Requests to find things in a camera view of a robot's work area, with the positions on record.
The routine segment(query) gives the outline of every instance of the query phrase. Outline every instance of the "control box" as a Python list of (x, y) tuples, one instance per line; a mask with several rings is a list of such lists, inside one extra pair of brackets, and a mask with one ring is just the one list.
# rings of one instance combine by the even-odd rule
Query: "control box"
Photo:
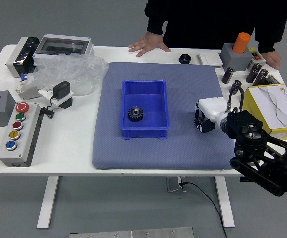
[(0, 146), (0, 160), (7, 166), (31, 165), (43, 119), (40, 111), (38, 103), (15, 105)]
[(36, 37), (21, 37), (6, 66), (15, 78), (20, 78), (22, 73), (33, 73), (35, 66), (33, 54), (40, 41)]
[(261, 66), (264, 66), (266, 63), (266, 60), (264, 57), (253, 47), (249, 48), (249, 51), (252, 53), (252, 59), (249, 62), (247, 69), (250, 71), (255, 63), (259, 63)]

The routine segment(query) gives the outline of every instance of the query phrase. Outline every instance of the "plastic bag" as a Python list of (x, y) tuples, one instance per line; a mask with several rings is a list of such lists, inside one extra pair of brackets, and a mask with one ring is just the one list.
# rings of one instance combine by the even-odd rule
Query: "plastic bag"
[(38, 72), (29, 73), (22, 91), (37, 87), (52, 89), (60, 82), (71, 85), (74, 96), (90, 94), (104, 79), (109, 64), (101, 57), (85, 54), (60, 54), (52, 58), (35, 59)]

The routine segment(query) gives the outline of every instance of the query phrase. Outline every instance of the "blue plastic bin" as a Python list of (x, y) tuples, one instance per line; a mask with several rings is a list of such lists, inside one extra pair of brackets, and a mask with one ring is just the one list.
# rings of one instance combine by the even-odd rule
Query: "blue plastic bin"
[[(128, 110), (140, 107), (143, 119), (132, 122)], [(120, 129), (122, 138), (166, 139), (170, 128), (165, 81), (123, 81)]]

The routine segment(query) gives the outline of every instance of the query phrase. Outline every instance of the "metal plate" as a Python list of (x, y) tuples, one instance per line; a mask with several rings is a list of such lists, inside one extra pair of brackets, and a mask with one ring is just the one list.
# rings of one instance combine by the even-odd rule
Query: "metal plate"
[(192, 227), (70, 234), (69, 238), (194, 238)]

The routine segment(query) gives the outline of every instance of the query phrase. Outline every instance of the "table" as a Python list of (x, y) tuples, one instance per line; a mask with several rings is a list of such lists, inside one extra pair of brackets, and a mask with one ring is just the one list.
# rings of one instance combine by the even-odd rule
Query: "table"
[[(9, 90), (14, 99), (19, 102), (21, 98), (15, 92), (18, 78), (13, 78), (5, 63), (14, 50), (15, 45), (7, 45), (0, 54), (0, 91)], [(104, 58), (107, 62), (138, 62), (138, 63), (169, 63), (179, 64), (181, 54), (189, 54), (192, 59), (190, 64), (200, 64), (197, 56), (199, 49), (172, 49), (167, 53), (161, 49), (155, 49), (140, 58), (136, 53), (129, 53), (127, 47), (96, 46), (96, 56)], [(264, 66), (279, 82), (283, 82), (277, 70)], [(222, 68), (215, 69), (219, 81), (224, 75)], [(249, 84), (245, 82), (248, 72), (236, 72), (229, 84), (220, 81), (222, 92), (227, 99), (229, 89), (235, 79), (241, 80), (245, 89)], [(96, 124), (98, 104), (100, 100), (101, 86), (97, 87), (90, 95), (74, 97), (73, 105), (65, 110), (55, 110), (52, 119), (44, 118), (40, 137), (38, 139), (32, 165), (30, 167), (10, 168), (0, 161), (0, 175), (24, 175), (24, 176), (49, 176), (46, 192), (42, 203), (38, 228), (48, 228), (56, 186), (59, 176), (214, 176), (219, 196), (224, 225), (234, 227), (234, 220), (230, 208), (227, 187), (224, 176), (240, 176), (234, 169), (205, 171), (205, 170), (124, 170), (109, 169), (98, 170), (92, 164), (92, 145)], [(238, 106), (240, 96), (233, 97), (233, 104)], [(44, 98), (31, 99), (38, 102), (41, 107), (49, 103)], [(72, 127), (75, 121), (78, 127)], [(0, 144), (5, 133), (5, 127), (0, 128)]]

